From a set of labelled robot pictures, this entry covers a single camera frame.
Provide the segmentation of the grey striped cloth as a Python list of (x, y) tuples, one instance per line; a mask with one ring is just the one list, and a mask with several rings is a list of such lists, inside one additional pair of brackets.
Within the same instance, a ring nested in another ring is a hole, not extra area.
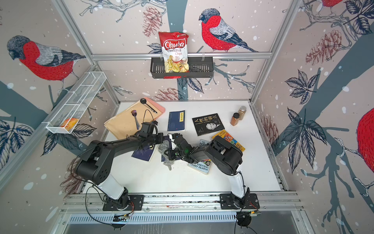
[(171, 170), (172, 170), (172, 166), (173, 166), (173, 164), (174, 164), (174, 162), (175, 162), (175, 159), (173, 159), (172, 156), (171, 156), (171, 150), (170, 150), (169, 152), (166, 151), (165, 154), (168, 156), (168, 159), (166, 159), (166, 160), (163, 162), (163, 164), (164, 164), (165, 166), (167, 166), (168, 169), (171, 171)]

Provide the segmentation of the dark blue book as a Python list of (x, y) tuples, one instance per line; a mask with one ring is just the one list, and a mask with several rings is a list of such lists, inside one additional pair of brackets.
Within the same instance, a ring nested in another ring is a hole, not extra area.
[(135, 158), (135, 159), (138, 159), (138, 160), (142, 160), (142, 161), (146, 161), (146, 162), (149, 162), (154, 154), (154, 150), (155, 150), (156, 146), (149, 146), (149, 147), (145, 147), (143, 149), (139, 149), (139, 150), (136, 150), (133, 152), (133, 154), (131, 155), (132, 158)]
[(168, 159), (168, 156), (165, 154), (165, 152), (169, 152), (170, 150), (173, 150), (173, 142), (171, 135), (164, 136), (163, 143), (158, 146), (158, 151), (161, 154), (161, 161), (164, 162), (166, 159)]

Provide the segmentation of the colourful treehouse book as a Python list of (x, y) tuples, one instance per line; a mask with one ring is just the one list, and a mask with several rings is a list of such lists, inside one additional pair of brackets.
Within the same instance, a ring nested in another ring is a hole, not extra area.
[[(200, 142), (199, 142), (199, 147), (202, 147), (202, 146), (205, 146), (205, 145), (208, 145), (208, 144), (209, 144), (209, 141), (201, 139)], [(193, 169), (207, 175), (209, 173), (211, 164), (212, 164), (211, 160), (204, 160), (204, 161), (200, 161), (196, 164), (189, 163), (188, 167), (193, 168)]]

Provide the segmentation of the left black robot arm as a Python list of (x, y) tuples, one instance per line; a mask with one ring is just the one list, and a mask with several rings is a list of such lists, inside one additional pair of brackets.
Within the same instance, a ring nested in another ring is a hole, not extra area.
[(144, 122), (138, 132), (122, 140), (92, 141), (90, 145), (93, 148), (80, 156), (75, 173), (92, 182), (107, 197), (120, 200), (125, 194), (125, 187), (111, 174), (113, 160), (122, 154), (161, 144), (163, 133), (158, 132), (157, 125), (157, 121)]

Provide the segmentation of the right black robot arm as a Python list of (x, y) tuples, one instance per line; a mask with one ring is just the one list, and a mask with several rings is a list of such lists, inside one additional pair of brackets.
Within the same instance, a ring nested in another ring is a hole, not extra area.
[(175, 147), (165, 151), (169, 160), (181, 159), (187, 163), (198, 164), (211, 161), (225, 175), (228, 176), (231, 194), (235, 202), (244, 203), (249, 195), (246, 189), (241, 164), (243, 162), (242, 151), (220, 136), (216, 136), (208, 144), (192, 147), (181, 134), (171, 135)]

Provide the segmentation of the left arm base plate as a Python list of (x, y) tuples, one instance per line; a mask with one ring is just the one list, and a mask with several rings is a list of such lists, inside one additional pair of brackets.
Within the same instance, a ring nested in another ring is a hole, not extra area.
[(123, 195), (118, 200), (114, 200), (107, 195), (104, 196), (103, 211), (141, 211), (144, 195)]

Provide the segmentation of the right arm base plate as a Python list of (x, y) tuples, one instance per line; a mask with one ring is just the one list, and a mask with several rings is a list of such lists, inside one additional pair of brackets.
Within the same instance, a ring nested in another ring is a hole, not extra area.
[(237, 198), (231, 193), (220, 194), (219, 203), (222, 210), (258, 210), (260, 208), (259, 200), (256, 194), (247, 194), (242, 199)]

